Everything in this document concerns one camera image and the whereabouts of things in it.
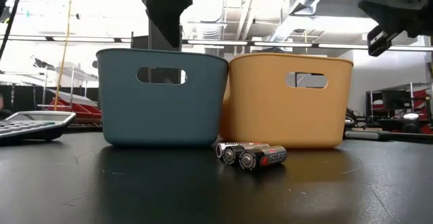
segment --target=black table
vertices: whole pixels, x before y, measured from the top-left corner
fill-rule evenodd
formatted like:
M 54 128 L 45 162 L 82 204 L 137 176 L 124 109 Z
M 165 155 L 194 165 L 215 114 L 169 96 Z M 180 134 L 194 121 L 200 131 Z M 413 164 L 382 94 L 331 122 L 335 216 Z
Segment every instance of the black table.
M 210 149 L 118 149 L 101 133 L 0 148 L 0 223 L 431 223 L 433 146 L 346 141 L 246 173 Z

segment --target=battery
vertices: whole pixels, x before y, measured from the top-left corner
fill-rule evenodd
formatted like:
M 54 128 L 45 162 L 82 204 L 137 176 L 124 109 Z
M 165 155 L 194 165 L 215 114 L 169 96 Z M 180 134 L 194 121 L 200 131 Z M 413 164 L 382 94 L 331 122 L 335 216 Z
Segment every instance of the battery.
M 247 150 L 252 150 L 254 148 L 269 147 L 269 144 L 258 143 L 254 145 L 234 145 L 228 146 L 224 150 L 223 160 L 226 164 L 235 164 L 239 159 L 239 156 Z
M 260 143 L 218 143 L 216 145 L 216 157 L 220 160 L 223 160 L 223 153 L 224 153 L 224 149 L 229 147 L 229 146 L 234 146 L 234 145 L 254 145 L 254 144 L 260 144 Z
M 255 148 L 247 150 L 239 157 L 239 164 L 245 170 L 282 163 L 287 159 L 287 151 L 282 146 Z

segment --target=ceiling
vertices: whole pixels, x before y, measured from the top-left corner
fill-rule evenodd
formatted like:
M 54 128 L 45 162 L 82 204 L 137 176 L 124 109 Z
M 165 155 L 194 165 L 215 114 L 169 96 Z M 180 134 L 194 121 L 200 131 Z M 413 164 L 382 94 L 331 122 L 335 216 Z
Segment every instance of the ceiling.
M 198 26 L 214 24 L 197 24 L 199 16 L 211 16 L 213 8 L 203 8 L 199 3 L 185 10 L 182 24 L 185 30 L 184 38 L 193 39 L 197 36 Z M 226 0 L 223 18 L 224 40 L 242 39 L 237 37 L 237 30 L 246 33 L 245 39 L 253 37 L 266 39 L 288 15 L 289 0 L 252 0 L 251 5 L 245 0 Z M 240 23 L 242 12 L 247 10 L 244 22 Z M 22 0 L 18 15 L 12 29 L 12 35 L 51 35 L 64 36 L 68 17 L 68 0 Z M 362 18 L 318 17 L 314 22 L 300 20 L 294 25 L 295 31 L 289 37 L 295 42 L 346 43 L 365 44 L 363 34 L 375 26 L 375 22 Z M 248 18 L 253 16 L 250 28 Z M 70 34 L 80 37 L 130 37 L 146 35 L 148 20 L 145 6 L 141 0 L 72 0 Z M 0 33 L 5 25 L 0 26 Z M 397 45 L 408 45 L 413 39 L 401 35 L 396 39 Z M 332 50 L 317 50 L 308 52 L 338 55 Z M 226 48 L 224 52 L 233 52 Z M 305 49 L 295 49 L 296 53 L 304 53 Z

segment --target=ceiling duct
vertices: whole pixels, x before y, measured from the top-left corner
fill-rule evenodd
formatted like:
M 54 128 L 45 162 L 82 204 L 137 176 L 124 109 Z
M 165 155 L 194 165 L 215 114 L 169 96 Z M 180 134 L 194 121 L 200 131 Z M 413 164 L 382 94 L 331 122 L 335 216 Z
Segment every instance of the ceiling duct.
M 293 25 L 292 14 L 313 15 L 320 0 L 290 0 L 289 16 L 277 27 L 268 41 L 284 42 L 297 27 Z
M 224 0 L 193 0 L 195 5 L 195 16 L 201 22 L 210 23 L 209 25 L 197 25 L 197 39 L 215 39 L 222 38 L 223 27 L 212 25 L 220 22 L 223 18 Z M 215 49 L 206 49 L 208 52 L 216 52 Z

